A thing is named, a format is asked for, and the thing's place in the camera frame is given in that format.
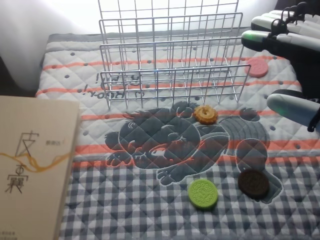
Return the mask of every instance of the book cover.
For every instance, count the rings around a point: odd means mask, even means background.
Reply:
[[[79,103],[0,96],[0,240],[56,240]]]

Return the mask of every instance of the chocolate cookie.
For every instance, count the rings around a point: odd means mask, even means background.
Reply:
[[[252,199],[263,199],[269,191],[269,180],[261,171],[248,169],[238,177],[239,189]]]

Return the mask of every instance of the quilted fabric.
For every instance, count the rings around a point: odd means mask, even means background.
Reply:
[[[300,90],[289,62],[261,57],[268,74],[248,78],[241,99],[218,104],[218,123],[192,115],[201,98],[113,101],[100,86],[99,41],[51,41],[38,98],[80,101],[82,123],[64,206],[61,240],[104,239],[320,239],[320,142],[317,133],[271,111],[277,89]],[[238,188],[241,171],[263,171],[268,195],[255,201]],[[197,210],[188,185],[212,181],[218,202]]]

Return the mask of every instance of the white curtain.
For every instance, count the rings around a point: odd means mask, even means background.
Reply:
[[[117,4],[117,0],[104,1],[110,7]],[[165,2],[168,0],[158,1],[164,5]],[[239,0],[237,12],[243,13],[241,26],[249,27],[253,17],[270,12],[276,2]],[[100,18],[98,0],[0,0],[0,57],[21,88],[35,90],[49,35],[97,34]]]

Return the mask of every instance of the metal wire basket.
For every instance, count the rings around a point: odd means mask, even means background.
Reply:
[[[104,13],[99,1],[101,17]],[[168,0],[168,16],[154,16],[159,8],[138,9],[134,1],[133,10],[123,10],[118,0],[119,18],[99,21],[103,45],[100,46],[104,71],[101,72],[101,87],[107,105],[113,101],[144,102],[184,98],[202,100],[214,97],[220,103],[223,97],[233,96],[237,102],[242,94],[248,74],[240,64],[243,53],[241,38],[238,37],[242,13],[202,14],[206,7],[184,6],[173,9],[199,9],[198,15],[170,16],[172,8]],[[225,1],[216,1],[218,11]],[[150,17],[123,18],[123,12],[148,11]]]

